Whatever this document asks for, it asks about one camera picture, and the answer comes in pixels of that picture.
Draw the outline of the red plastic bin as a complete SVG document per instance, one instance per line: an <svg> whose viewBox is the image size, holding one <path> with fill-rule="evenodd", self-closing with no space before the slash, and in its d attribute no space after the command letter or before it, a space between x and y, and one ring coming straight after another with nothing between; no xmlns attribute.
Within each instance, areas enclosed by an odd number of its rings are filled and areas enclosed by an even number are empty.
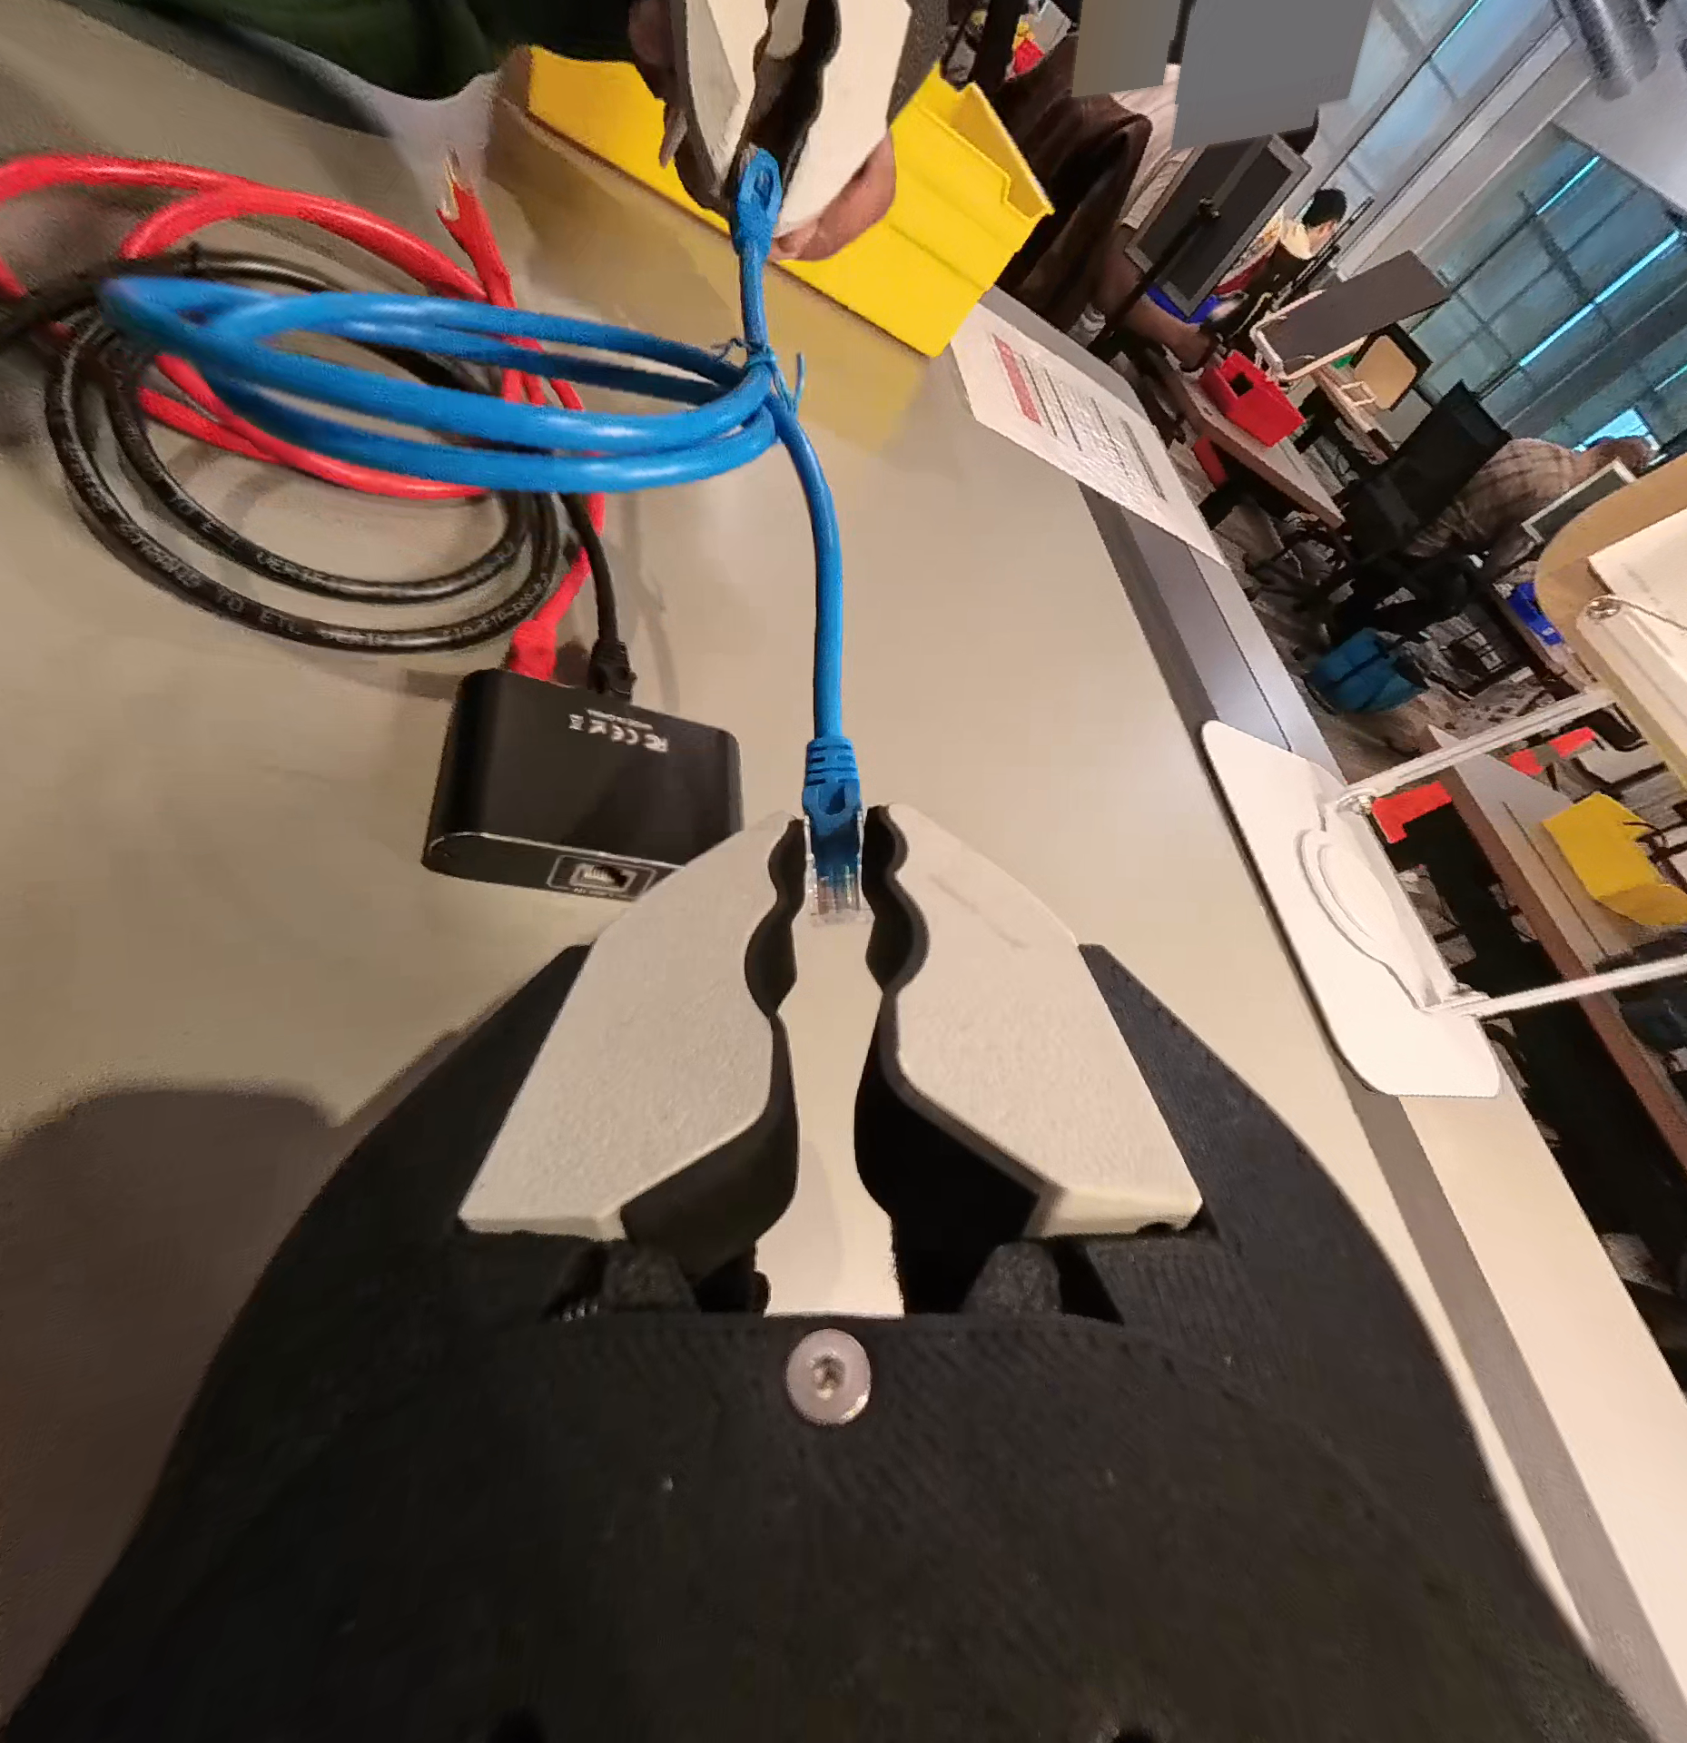
<svg viewBox="0 0 1687 1743"><path fill-rule="evenodd" d="M1243 352L1207 362L1197 386L1215 411L1261 447L1276 447L1304 427L1306 417L1286 389Z"/></svg>

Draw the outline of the computer monitor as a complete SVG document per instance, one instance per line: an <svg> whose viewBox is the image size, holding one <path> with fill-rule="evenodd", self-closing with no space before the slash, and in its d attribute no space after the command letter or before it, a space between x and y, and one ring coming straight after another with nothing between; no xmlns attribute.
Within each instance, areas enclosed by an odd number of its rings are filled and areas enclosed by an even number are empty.
<svg viewBox="0 0 1687 1743"><path fill-rule="evenodd" d="M1190 153L1152 210L1132 224L1136 291L1194 313L1306 173L1288 135L1219 141Z"/></svg>

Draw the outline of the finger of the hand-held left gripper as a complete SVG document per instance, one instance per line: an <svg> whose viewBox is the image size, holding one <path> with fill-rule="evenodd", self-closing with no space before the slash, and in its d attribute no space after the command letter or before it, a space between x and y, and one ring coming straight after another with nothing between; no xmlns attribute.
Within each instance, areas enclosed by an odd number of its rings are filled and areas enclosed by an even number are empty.
<svg viewBox="0 0 1687 1743"><path fill-rule="evenodd" d="M780 230L809 226L888 131L912 25L906 1L770 3L754 147L780 175Z"/></svg>
<svg viewBox="0 0 1687 1743"><path fill-rule="evenodd" d="M701 208L724 212L750 126L801 47L803 1L667 1L665 163Z"/></svg>

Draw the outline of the white printed board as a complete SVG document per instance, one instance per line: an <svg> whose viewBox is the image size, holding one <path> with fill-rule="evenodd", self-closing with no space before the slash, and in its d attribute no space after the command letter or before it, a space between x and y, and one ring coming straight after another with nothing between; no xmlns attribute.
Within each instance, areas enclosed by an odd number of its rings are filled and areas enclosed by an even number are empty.
<svg viewBox="0 0 1687 1743"><path fill-rule="evenodd" d="M1576 630L1617 707L1687 789L1687 508L1588 559Z"/></svg>

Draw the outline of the printed paper sheet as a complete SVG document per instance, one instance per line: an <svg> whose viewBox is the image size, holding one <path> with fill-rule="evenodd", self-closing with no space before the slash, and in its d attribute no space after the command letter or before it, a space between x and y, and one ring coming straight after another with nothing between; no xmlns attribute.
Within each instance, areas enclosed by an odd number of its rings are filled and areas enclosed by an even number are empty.
<svg viewBox="0 0 1687 1743"><path fill-rule="evenodd" d="M1217 559L1219 547L1136 399L981 301L949 340L971 415L1152 529Z"/></svg>

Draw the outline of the dark green garment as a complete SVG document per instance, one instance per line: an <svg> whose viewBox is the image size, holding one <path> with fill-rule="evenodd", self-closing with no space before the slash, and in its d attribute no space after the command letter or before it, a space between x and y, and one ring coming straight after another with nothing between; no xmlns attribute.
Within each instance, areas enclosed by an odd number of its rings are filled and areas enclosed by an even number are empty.
<svg viewBox="0 0 1687 1743"><path fill-rule="evenodd" d="M200 31L311 55L407 98L447 98L535 41L543 3L516 1L133 1Z"/></svg>

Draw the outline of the black network switch box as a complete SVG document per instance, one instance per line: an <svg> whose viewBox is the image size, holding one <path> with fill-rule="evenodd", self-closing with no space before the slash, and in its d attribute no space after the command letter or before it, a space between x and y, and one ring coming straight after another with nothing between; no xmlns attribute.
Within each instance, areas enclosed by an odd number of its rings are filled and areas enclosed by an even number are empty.
<svg viewBox="0 0 1687 1743"><path fill-rule="evenodd" d="M490 669L456 687L419 860L628 904L740 827L726 730Z"/></svg>

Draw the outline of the small yellow bin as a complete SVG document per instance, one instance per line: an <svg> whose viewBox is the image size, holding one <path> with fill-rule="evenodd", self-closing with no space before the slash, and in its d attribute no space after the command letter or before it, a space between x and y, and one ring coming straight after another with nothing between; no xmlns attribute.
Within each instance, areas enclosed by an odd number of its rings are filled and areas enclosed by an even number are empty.
<svg viewBox="0 0 1687 1743"><path fill-rule="evenodd" d="M1584 795L1544 817L1544 831L1596 904L1641 927L1687 923L1687 890L1659 870L1643 846L1649 825L1615 797Z"/></svg>

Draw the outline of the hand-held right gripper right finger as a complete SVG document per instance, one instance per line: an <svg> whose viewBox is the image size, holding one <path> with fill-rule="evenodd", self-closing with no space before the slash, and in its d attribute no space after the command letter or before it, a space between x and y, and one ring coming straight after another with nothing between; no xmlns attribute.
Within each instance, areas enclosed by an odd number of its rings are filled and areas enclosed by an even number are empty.
<svg viewBox="0 0 1687 1743"><path fill-rule="evenodd" d="M1071 929L906 803L868 811L878 1010L857 1173L902 1295L965 1295L1016 1242L1180 1230L1201 1191Z"/></svg>

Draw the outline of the grey monitor back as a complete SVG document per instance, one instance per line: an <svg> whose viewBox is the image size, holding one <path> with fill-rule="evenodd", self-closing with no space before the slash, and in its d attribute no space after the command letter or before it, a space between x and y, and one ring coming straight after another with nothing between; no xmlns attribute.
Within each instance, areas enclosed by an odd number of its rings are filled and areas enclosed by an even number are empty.
<svg viewBox="0 0 1687 1743"><path fill-rule="evenodd" d="M1255 360L1276 380L1300 378L1381 328L1434 311L1448 295L1448 285L1416 254L1400 252L1257 321L1249 330Z"/></svg>

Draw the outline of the black office chair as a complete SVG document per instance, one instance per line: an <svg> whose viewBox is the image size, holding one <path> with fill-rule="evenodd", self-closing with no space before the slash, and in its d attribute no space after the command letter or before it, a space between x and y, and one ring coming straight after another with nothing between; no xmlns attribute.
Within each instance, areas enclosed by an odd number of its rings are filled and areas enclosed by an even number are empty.
<svg viewBox="0 0 1687 1743"><path fill-rule="evenodd" d="M1454 384L1395 454L1347 490L1337 531L1347 588L1326 618L1333 642L1363 628L1414 634L1464 602L1467 535L1448 533L1448 555L1410 547L1505 443L1485 403Z"/></svg>

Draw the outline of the brown jacket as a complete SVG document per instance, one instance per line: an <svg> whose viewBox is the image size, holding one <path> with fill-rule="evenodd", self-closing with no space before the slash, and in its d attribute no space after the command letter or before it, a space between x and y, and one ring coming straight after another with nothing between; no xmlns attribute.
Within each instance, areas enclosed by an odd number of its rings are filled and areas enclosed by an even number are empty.
<svg viewBox="0 0 1687 1743"><path fill-rule="evenodd" d="M1065 37L991 98L1050 200L1050 212L1034 224L996 285L1056 330L1069 328L1085 311L1152 139L1152 120L1115 96L1073 94L1075 43L1075 35Z"/></svg>

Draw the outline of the blue plastic bin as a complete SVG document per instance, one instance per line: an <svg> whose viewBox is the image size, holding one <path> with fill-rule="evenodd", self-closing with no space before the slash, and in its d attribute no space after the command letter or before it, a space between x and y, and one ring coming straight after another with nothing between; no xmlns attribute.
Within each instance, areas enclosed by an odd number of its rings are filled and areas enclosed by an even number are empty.
<svg viewBox="0 0 1687 1743"><path fill-rule="evenodd" d="M1420 699L1424 679L1400 642L1357 628L1308 665L1304 687L1333 714L1381 714Z"/></svg>

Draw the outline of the yellow plastic bin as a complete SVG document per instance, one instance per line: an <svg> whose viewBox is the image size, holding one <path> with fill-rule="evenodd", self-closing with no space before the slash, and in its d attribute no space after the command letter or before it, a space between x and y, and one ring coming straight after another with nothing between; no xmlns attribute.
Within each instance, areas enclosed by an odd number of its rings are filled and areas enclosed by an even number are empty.
<svg viewBox="0 0 1687 1743"><path fill-rule="evenodd" d="M721 216L657 161L661 108L630 65L529 49L525 114L598 163L723 232ZM969 311L1052 212L1050 198L977 84L931 70L890 126L896 194L845 250L784 263L807 287L924 358L937 358Z"/></svg>

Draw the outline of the person's left hand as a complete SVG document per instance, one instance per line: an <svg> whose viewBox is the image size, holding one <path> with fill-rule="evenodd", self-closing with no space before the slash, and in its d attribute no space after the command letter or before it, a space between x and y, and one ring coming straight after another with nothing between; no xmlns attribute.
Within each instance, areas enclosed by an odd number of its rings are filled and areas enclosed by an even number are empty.
<svg viewBox="0 0 1687 1743"><path fill-rule="evenodd" d="M896 179L894 141L890 133L882 133L827 206L776 236L772 259L811 263L845 250L886 216L896 196Z"/></svg>

